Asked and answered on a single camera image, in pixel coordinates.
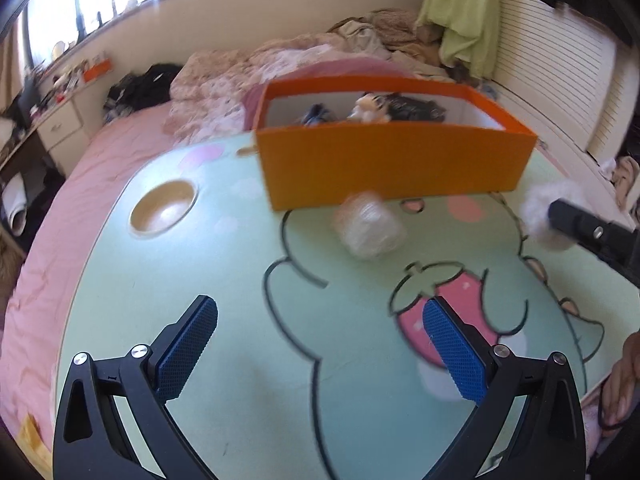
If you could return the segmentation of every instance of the white wardrobe door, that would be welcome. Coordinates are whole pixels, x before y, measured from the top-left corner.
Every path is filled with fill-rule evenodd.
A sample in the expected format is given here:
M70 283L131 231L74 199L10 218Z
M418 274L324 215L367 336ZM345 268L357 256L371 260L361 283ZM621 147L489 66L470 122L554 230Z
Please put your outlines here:
M539 0L500 0L494 80L585 150L612 79L616 42L605 27Z
M618 154L636 108L639 85L638 49L619 44L607 103L587 148L598 163Z

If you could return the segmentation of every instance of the pink blush circle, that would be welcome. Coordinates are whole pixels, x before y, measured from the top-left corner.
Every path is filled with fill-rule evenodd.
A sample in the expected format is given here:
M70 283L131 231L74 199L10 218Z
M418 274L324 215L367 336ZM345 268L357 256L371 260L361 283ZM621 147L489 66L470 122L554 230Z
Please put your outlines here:
M484 211L480 204L467 195L449 196L447 208L449 214L461 222L475 223L484 218Z
M418 214L424 210L424 200L421 198L407 198L400 202L400 207L405 213Z
M210 162L220 158L223 153L225 153L224 144L217 142L197 146L196 148L189 150L189 153L187 153L180 161L179 167L181 170L195 170L205 162Z

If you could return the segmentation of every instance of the pink bedsheet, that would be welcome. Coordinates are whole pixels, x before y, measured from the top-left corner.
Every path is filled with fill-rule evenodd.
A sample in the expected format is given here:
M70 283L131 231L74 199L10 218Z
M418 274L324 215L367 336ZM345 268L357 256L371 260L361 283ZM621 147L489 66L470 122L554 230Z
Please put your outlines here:
M9 301L0 350L0 416L13 436L31 413L51 447L52 395L76 285L95 239L125 184L170 150L162 132L170 104L103 128L54 200Z

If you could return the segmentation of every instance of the open cardboard box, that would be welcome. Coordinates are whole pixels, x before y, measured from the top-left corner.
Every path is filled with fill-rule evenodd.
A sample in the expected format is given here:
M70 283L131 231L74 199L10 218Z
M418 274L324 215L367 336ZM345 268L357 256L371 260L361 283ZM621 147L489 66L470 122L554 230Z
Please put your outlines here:
M446 120L296 124L315 103L343 120L364 92L434 100L446 108ZM254 129L276 211L338 205L365 190L384 199L510 191L537 139L470 87L374 76L273 81Z

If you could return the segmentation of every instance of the blue gripper pad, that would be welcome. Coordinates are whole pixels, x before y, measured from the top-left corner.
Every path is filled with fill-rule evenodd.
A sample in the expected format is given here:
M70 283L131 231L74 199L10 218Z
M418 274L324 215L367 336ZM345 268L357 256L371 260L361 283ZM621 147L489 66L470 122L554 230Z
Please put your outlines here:
M217 324L216 302L207 298L158 363L156 396L160 401L167 402L180 395Z
M422 323L460 395L480 404L486 395L484 365L460 329L436 300L425 303Z

